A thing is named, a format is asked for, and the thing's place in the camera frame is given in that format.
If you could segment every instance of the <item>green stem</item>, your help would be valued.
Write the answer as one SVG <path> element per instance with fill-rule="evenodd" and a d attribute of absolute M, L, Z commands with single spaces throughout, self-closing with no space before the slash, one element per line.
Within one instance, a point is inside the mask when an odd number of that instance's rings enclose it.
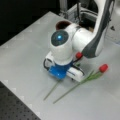
<path fill-rule="evenodd" d="M 53 104 L 57 103 L 59 100 L 61 100 L 62 98 L 64 98 L 66 95 L 68 95 L 71 91 L 73 91 L 74 89 L 76 89 L 79 85 L 83 84 L 87 82 L 87 79 L 84 79 L 83 81 L 81 81 L 80 83 L 78 83 L 76 86 L 74 86 L 73 88 L 71 88 L 70 90 L 68 90 L 65 94 L 63 94 L 61 97 L 59 97 L 57 100 L 55 100 L 53 102 Z"/>
<path fill-rule="evenodd" d="M 60 96 L 57 100 L 55 100 L 55 101 L 53 102 L 53 104 L 57 103 L 59 100 L 61 100 L 62 98 L 64 98 L 64 97 L 65 97 L 66 95 L 68 95 L 71 91 L 73 91 L 74 89 L 76 89 L 79 85 L 81 85 L 81 84 L 83 84 L 83 83 L 86 83 L 87 81 L 90 81 L 90 80 L 91 80 L 90 77 L 93 75 L 93 73 L 94 73 L 94 71 L 92 71 L 86 79 L 82 80 L 82 81 L 81 81 L 80 83 L 78 83 L 76 86 L 74 86 L 73 88 L 71 88 L 70 90 L 68 90 L 66 93 L 64 93 L 62 96 Z"/>
<path fill-rule="evenodd" d="M 59 84 L 59 80 L 57 81 L 57 83 L 52 87 L 52 89 L 50 90 L 50 92 L 45 96 L 44 101 L 51 95 L 51 93 L 57 88 L 58 84 Z"/>

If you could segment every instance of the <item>black cable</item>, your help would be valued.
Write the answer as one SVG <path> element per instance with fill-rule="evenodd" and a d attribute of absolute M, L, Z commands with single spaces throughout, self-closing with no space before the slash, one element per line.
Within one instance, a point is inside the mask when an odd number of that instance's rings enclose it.
<path fill-rule="evenodd" d="M 49 70 L 49 67 L 47 67 L 47 66 L 45 65 L 45 63 L 46 63 L 46 59 L 45 59 L 44 62 L 43 62 L 43 66 L 44 66 L 44 68 L 48 71 L 48 70 Z"/>

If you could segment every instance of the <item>white plastic casing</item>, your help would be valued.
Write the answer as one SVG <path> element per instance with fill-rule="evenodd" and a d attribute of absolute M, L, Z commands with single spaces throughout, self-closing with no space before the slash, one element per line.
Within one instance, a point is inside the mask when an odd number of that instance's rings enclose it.
<path fill-rule="evenodd" d="M 81 82 L 84 74 L 83 74 L 82 71 L 77 70 L 77 69 L 71 67 L 71 68 L 67 71 L 67 76 L 69 76 L 70 78 L 76 80 L 77 82 Z"/>
<path fill-rule="evenodd" d="M 72 46 L 72 37 L 76 32 L 76 27 L 78 25 L 71 24 L 66 31 L 69 34 L 69 38 L 66 43 L 60 46 L 54 46 L 50 43 L 50 49 L 52 56 L 54 56 L 54 61 L 58 65 L 67 65 L 73 60 L 73 46 Z"/>

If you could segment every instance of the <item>robot eye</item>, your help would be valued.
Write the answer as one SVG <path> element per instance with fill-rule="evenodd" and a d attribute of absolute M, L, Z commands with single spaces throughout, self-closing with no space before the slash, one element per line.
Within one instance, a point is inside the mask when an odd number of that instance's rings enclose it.
<path fill-rule="evenodd" d="M 58 40 L 62 40 L 62 36 L 61 35 L 59 35 L 57 38 L 58 38 Z"/>

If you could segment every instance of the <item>flower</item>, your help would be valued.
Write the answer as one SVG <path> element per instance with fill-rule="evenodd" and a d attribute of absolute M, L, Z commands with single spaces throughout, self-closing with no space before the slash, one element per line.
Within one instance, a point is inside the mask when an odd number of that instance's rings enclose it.
<path fill-rule="evenodd" d="M 77 59 L 81 59 L 82 57 L 83 57 L 82 53 L 80 53 L 80 52 L 76 53 L 76 58 Z"/>
<path fill-rule="evenodd" d="M 102 65 L 102 66 L 99 67 L 99 71 L 100 71 L 101 73 L 106 72 L 107 69 L 108 69 L 108 65 L 107 65 L 107 64 L 104 64 L 104 65 Z"/>

